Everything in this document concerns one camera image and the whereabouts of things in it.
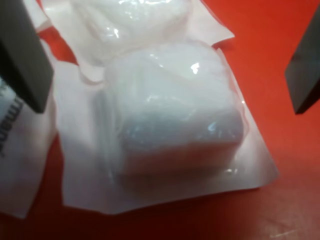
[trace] white packet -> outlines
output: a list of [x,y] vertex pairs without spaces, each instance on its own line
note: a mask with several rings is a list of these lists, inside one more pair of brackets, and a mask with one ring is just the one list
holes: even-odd
[[23,3],[37,33],[52,25],[36,0],[23,0]]
[[109,60],[131,49],[186,36],[209,45],[234,37],[201,0],[42,0],[42,5],[93,82],[103,80]]
[[184,40],[123,54],[105,79],[97,125],[114,174],[217,168],[242,142],[243,106],[210,46]]
[[[41,43],[54,65],[48,46]],[[55,134],[52,92],[45,112],[36,114],[0,79],[0,212],[27,216]]]
[[66,206],[118,214],[142,207],[214,193],[258,188],[278,176],[271,156],[222,54],[233,87],[243,105],[248,129],[232,160],[222,169],[115,177],[106,164],[105,124],[99,106],[104,84],[84,82],[76,65],[58,62],[54,78],[57,127],[64,154],[63,203]]

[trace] plastic packaging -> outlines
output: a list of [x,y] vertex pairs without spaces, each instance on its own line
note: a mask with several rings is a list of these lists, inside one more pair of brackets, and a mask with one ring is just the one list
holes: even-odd
[[179,165],[179,171],[169,170],[166,158],[161,157],[159,160],[164,160],[166,172],[162,169],[158,174],[124,174],[121,165],[113,164],[112,154],[106,151],[110,148],[106,137],[111,134],[107,130],[112,130],[106,119],[114,115],[106,107],[105,89],[112,84],[87,84],[78,66],[58,62],[53,82],[56,124],[64,155],[63,203],[104,214],[119,214],[209,194],[258,188],[276,179],[277,168],[236,79],[222,52],[218,54],[231,89],[242,105],[237,106],[242,108],[245,120],[242,120],[242,141],[234,148],[228,146],[226,151],[216,151],[212,161],[205,161],[206,167],[197,168],[197,164],[201,165],[201,150],[189,156],[190,162],[184,158],[184,164],[190,163],[190,167],[181,169]]
[[132,49],[185,36],[209,45],[234,37],[201,0],[42,0],[42,5],[93,82],[103,81],[111,59]]
[[138,50],[106,72],[106,153],[117,173],[217,166],[228,163],[220,152],[241,143],[242,105],[209,46],[183,41]]
[[[84,80],[76,65],[57,63],[54,98],[65,161],[65,205],[118,214],[256,188],[277,177],[222,53],[194,41],[213,39],[209,36],[215,29],[199,24],[204,11],[175,8],[188,4],[179,0],[128,0],[123,6],[120,1],[104,1],[115,3],[108,5],[110,9],[100,0],[61,0],[70,5],[69,19],[62,22],[57,12],[67,13],[66,5],[43,2],[53,24],[63,26],[67,42],[77,37],[69,44],[75,54],[82,51],[77,56],[82,73],[99,79],[101,69],[91,67],[102,66],[104,72],[104,81],[93,84]],[[191,8],[205,8],[199,0],[191,2]],[[77,35],[75,17],[82,19],[79,26],[85,36]],[[191,34],[177,37],[184,25],[193,26],[185,32]],[[126,26],[125,34],[117,36],[122,30],[118,26]],[[103,52],[109,48],[106,43],[114,43],[115,49]],[[79,56],[90,54],[93,65],[83,64]]]

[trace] red surface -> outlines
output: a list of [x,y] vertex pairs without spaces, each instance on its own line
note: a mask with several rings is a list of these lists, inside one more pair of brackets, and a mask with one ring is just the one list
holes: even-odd
[[[320,102],[296,116],[285,68],[319,0],[206,0],[235,39],[219,46],[279,168],[259,190],[211,195],[118,216],[62,206],[58,138],[26,220],[1,215],[0,239],[320,239]],[[59,60],[75,58],[53,29],[40,34]]]

